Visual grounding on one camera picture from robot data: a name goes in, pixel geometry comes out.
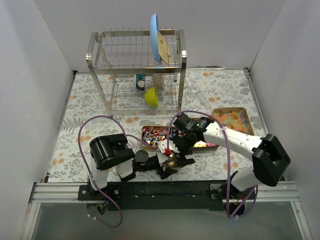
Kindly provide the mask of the gold jar lid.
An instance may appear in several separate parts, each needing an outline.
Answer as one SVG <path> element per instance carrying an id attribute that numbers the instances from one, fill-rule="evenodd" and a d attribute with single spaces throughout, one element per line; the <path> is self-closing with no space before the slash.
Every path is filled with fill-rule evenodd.
<path id="1" fill-rule="evenodd" d="M 174 154 L 171 154 L 165 163 L 169 168 L 173 170 L 179 169 L 181 167 L 179 159 Z"/>

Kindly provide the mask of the black tin with star candies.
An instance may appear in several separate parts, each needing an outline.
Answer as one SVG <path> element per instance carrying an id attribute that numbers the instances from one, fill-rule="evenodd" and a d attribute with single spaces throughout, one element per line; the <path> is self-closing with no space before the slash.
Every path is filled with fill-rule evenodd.
<path id="1" fill-rule="evenodd" d="M 186 121 L 186 125 L 182 130 L 184 132 L 183 136 L 192 136 L 191 142 L 197 139 L 197 142 L 194 142 L 194 145 L 191 147 L 193 153 L 204 150 L 216 150 L 219 147 L 218 144 L 205 142 L 203 136 L 208 125 L 214 122 L 212 118 L 208 117 L 190 118 Z"/>

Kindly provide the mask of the gold tin with lollipops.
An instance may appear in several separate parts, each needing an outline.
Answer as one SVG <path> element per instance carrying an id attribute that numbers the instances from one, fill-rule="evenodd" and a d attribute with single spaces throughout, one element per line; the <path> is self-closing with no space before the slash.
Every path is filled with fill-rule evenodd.
<path id="1" fill-rule="evenodd" d="M 151 126 L 151 125 L 145 125 L 142 127 L 141 131 L 141 140 L 145 144 L 141 144 L 141 148 L 143 150 L 157 150 L 160 143 L 167 138 L 168 135 L 168 126 Z"/>

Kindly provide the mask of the gold tin with popsicle candies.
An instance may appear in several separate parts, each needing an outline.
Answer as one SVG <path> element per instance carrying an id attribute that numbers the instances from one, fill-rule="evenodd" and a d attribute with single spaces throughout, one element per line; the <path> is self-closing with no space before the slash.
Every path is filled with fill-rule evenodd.
<path id="1" fill-rule="evenodd" d="M 254 135 L 247 110 L 244 107 L 216 108 L 212 111 L 212 114 L 223 126 L 241 133 Z"/>

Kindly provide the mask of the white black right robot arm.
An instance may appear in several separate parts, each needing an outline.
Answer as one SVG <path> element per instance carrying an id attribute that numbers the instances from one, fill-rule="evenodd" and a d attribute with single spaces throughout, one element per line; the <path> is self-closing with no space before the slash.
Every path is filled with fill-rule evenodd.
<path id="1" fill-rule="evenodd" d="M 212 118 L 194 120 L 185 113 L 180 114 L 173 125 L 184 133 L 171 139 L 182 156 L 188 155 L 195 143 L 202 141 L 225 147 L 252 162 L 250 167 L 234 172 L 225 185 L 232 199 L 256 185 L 275 187 L 291 163 L 279 139 L 270 133 L 265 137 L 249 135 L 225 128 Z"/>

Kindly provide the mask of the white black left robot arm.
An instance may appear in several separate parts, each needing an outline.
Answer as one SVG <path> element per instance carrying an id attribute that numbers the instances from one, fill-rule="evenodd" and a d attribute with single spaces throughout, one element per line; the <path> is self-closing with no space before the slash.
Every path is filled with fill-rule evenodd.
<path id="1" fill-rule="evenodd" d="M 195 163 L 186 155 L 192 153 L 192 148 L 198 142 L 193 133 L 175 135 L 165 138 L 157 146 L 157 153 L 149 156 L 142 150 L 134 152 L 128 147 L 127 137 L 123 134 L 96 137 L 89 144 L 90 155 L 93 158 L 91 173 L 88 177 L 88 194 L 95 200 L 106 196 L 109 169 L 115 167 L 122 182 L 136 177 L 136 172 L 155 170 L 162 180 L 178 172 L 179 168 Z"/>

